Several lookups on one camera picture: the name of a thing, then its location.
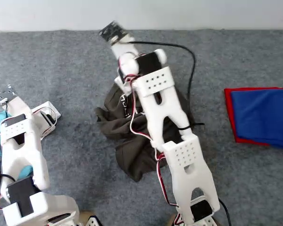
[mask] perforated bracket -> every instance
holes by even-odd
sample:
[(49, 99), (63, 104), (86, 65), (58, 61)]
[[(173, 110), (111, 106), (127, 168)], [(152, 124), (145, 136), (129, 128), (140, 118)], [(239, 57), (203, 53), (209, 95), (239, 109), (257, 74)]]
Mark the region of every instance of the perforated bracket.
[(0, 139), (2, 142), (28, 131), (39, 131), (31, 119), (25, 119), (10, 126), (1, 124)]
[(0, 105), (5, 105), (7, 102), (16, 97), (16, 91), (11, 87), (11, 85), (7, 85), (6, 89), (0, 92)]
[(86, 224), (86, 226), (102, 226), (99, 219), (96, 216), (91, 216)]
[(196, 188), (200, 188), (203, 199), (211, 207), (211, 214), (220, 209), (212, 173), (203, 159), (199, 139), (195, 134), (183, 136), (183, 142), (169, 141), (162, 145), (166, 161), (172, 174), (173, 193), (186, 225), (193, 225), (194, 217), (189, 200)]
[(174, 86), (174, 80), (170, 68), (167, 66), (138, 78), (133, 84), (139, 89), (139, 94), (142, 97), (147, 97)]

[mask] white wire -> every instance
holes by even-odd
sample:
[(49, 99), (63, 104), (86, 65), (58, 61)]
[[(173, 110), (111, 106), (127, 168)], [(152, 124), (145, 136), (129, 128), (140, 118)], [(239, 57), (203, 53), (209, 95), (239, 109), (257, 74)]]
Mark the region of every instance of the white wire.
[[(135, 105), (136, 105), (136, 97), (135, 97), (135, 91), (132, 87), (132, 84), (131, 85), (131, 92), (132, 92), (132, 96), (133, 96), (133, 109), (136, 110), (135, 108)], [(133, 134), (136, 134), (136, 135), (141, 135), (145, 138), (147, 138), (148, 140), (150, 140), (150, 142), (153, 142), (152, 138), (146, 134), (143, 134), (143, 133), (139, 133), (139, 132), (135, 132), (133, 129), (132, 129), (132, 124), (133, 124), (133, 120), (134, 120), (134, 117), (135, 117), (135, 113), (136, 111), (133, 111), (132, 113), (132, 118), (131, 118), (131, 121), (130, 121), (130, 131), (133, 133)], [(154, 157), (155, 157), (155, 160), (158, 161), (158, 157), (157, 157), (157, 149), (154, 147)]]
[(46, 130), (42, 133), (41, 137), (43, 137), (43, 135), (44, 135), (48, 130), (50, 130), (52, 127), (56, 126), (56, 124), (57, 124), (57, 122), (58, 122), (57, 113), (56, 113), (51, 107), (48, 107), (48, 106), (41, 107), (41, 108), (39, 108), (38, 110), (34, 111), (33, 113), (36, 114), (36, 113), (38, 113), (40, 110), (42, 110), (42, 109), (44, 109), (44, 108), (50, 109), (50, 110), (55, 114), (55, 123), (54, 123), (52, 126), (50, 126), (48, 129), (46, 129)]

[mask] gray carpet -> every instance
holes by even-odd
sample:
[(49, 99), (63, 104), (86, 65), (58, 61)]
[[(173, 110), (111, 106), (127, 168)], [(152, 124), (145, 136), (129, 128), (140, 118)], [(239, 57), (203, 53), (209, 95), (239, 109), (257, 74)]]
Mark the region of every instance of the gray carpet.
[[(217, 192), (234, 226), (283, 225), (283, 150), (236, 144), (225, 108), (226, 87), (283, 87), (283, 31), (134, 31), (137, 40), (175, 42), (192, 48), (198, 65), (192, 111), (205, 127), (200, 137)], [(153, 46), (138, 46), (151, 51)], [(186, 92), (190, 56), (164, 48), (175, 82)], [(96, 124), (117, 63), (97, 32), (0, 33), (0, 89), (10, 83), (31, 107), (50, 100), (62, 113), (42, 142), (51, 194), (76, 199), (105, 226), (163, 226), (175, 212), (156, 173), (133, 182), (117, 166), (114, 143)], [(168, 192), (171, 177), (162, 170)], [(216, 217), (227, 225), (224, 210)], [(0, 216), (0, 226), (4, 225)]]

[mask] red wire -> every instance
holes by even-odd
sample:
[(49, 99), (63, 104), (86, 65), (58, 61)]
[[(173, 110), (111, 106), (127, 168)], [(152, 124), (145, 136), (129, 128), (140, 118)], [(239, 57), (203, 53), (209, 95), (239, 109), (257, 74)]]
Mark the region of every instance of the red wire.
[(178, 222), (178, 220), (179, 220), (179, 218), (180, 218), (180, 215), (181, 215), (180, 213), (177, 214), (177, 216), (176, 216), (176, 218), (175, 218), (175, 220), (174, 220), (174, 224), (175, 224), (175, 225), (180, 225), (180, 224), (183, 223), (183, 220)]
[(162, 153), (159, 155), (158, 157), (158, 161), (157, 161), (157, 164), (156, 164), (156, 171), (157, 171), (157, 176), (158, 176), (158, 179), (159, 179), (159, 182), (160, 182), (160, 186), (161, 186), (161, 189), (163, 191), (163, 194), (164, 194), (164, 197), (165, 197), (165, 200), (166, 202), (170, 205), (170, 206), (176, 206), (178, 207), (177, 204), (173, 204), (173, 203), (170, 203), (169, 199), (168, 199), (168, 195), (166, 193), (166, 187), (165, 187), (165, 184), (164, 184), (164, 180), (161, 176), (161, 173), (160, 173), (160, 166), (159, 166), (159, 162), (160, 160), (164, 159), (165, 158), (165, 155)]

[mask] white bracket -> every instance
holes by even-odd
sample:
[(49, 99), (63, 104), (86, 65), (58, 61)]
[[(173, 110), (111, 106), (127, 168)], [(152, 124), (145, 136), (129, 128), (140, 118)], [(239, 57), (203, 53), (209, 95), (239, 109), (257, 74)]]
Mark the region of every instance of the white bracket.
[[(50, 185), (48, 168), (42, 155), (40, 132), (33, 119), (25, 119), (13, 125), (5, 127), (0, 125), (2, 146), (2, 173), (18, 178), (23, 167), (33, 167), (35, 185), (40, 189), (46, 189)], [(19, 145), (15, 139), (17, 135), (24, 134), (25, 142)], [(9, 178), (2, 179), (1, 195), (8, 201), (6, 188), (11, 181)]]
[[(79, 209), (75, 200), (65, 195), (50, 195), (43, 192), (30, 196), (33, 213), (22, 217), (19, 206), (13, 203), (3, 208), (7, 226), (77, 226)], [(48, 219), (65, 213), (70, 215), (57, 223), (50, 223)]]
[[(172, 174), (173, 194), (177, 209), (185, 224), (194, 223), (190, 206), (205, 200), (210, 204), (213, 213), (220, 209), (212, 173), (203, 159), (199, 139), (192, 134), (183, 137), (178, 144), (169, 141), (163, 145), (166, 161)], [(200, 188), (204, 196), (191, 201), (192, 192)]]

